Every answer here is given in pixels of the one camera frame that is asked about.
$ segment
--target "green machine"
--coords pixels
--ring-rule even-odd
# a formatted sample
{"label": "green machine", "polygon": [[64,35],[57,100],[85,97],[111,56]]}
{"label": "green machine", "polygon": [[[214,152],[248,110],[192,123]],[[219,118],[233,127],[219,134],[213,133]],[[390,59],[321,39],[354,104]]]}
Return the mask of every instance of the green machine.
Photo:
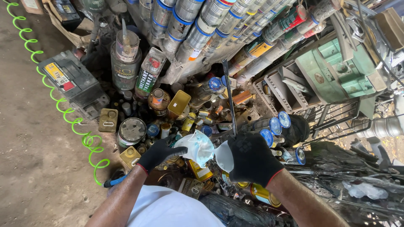
{"label": "green machine", "polygon": [[337,39],[296,58],[327,103],[373,94],[386,88],[375,64],[362,44],[353,58],[342,60]]}

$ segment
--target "car battery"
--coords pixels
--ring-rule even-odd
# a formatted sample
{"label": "car battery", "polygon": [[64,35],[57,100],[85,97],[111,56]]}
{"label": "car battery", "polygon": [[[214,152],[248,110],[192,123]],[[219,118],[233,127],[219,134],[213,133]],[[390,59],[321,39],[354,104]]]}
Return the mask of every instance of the car battery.
{"label": "car battery", "polygon": [[42,61],[38,67],[84,118],[94,119],[109,104],[109,97],[98,80],[84,67],[71,51]]}

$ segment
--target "metal rod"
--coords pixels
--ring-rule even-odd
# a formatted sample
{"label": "metal rod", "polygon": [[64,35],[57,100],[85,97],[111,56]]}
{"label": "metal rod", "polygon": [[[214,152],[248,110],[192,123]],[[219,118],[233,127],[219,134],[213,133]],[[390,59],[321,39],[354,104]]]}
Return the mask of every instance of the metal rod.
{"label": "metal rod", "polygon": [[229,106],[231,112],[231,120],[233,121],[233,132],[234,136],[237,136],[237,126],[236,126],[236,116],[234,114],[234,106],[233,106],[233,97],[231,96],[231,86],[229,79],[229,65],[227,64],[227,59],[222,60],[223,71],[226,79],[226,87],[227,87],[227,96],[229,97]]}

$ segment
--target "work glove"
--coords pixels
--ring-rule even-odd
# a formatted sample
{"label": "work glove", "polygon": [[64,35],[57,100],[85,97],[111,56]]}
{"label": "work glove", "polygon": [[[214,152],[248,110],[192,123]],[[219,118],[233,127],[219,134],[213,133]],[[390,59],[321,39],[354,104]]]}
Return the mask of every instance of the work glove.
{"label": "work glove", "polygon": [[232,182],[253,182],[266,187],[285,168],[258,133],[238,134],[236,139],[230,137],[228,144],[234,160],[229,174]]}
{"label": "work glove", "polygon": [[136,165],[140,165],[146,174],[164,161],[170,159],[171,156],[178,156],[188,153],[187,147],[170,148],[168,145],[175,138],[175,135],[169,135],[164,139],[159,139],[140,157]]}

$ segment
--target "dirt floor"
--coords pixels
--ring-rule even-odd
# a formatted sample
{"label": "dirt floor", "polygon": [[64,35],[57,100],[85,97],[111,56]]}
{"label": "dirt floor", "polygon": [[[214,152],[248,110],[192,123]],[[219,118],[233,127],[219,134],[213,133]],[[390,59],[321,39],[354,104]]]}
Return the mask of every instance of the dirt floor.
{"label": "dirt floor", "polygon": [[[90,151],[49,97],[50,88],[42,84],[6,6],[0,1],[0,226],[84,226],[105,199],[107,189],[95,183],[94,168],[88,162]],[[39,40],[28,45],[44,51],[36,55],[39,60],[73,49],[47,14],[27,14],[22,5],[10,9],[27,17],[17,24],[33,29],[24,36]],[[66,104],[61,105],[61,109],[66,108]],[[75,113],[67,115],[69,120],[76,117]],[[93,131],[94,135],[97,128],[96,122],[83,122],[77,131]],[[97,171],[101,182],[108,177],[112,164],[119,162],[118,153],[112,153],[115,140],[103,139],[105,150],[94,153],[91,159],[95,164],[111,159],[109,167]]]}

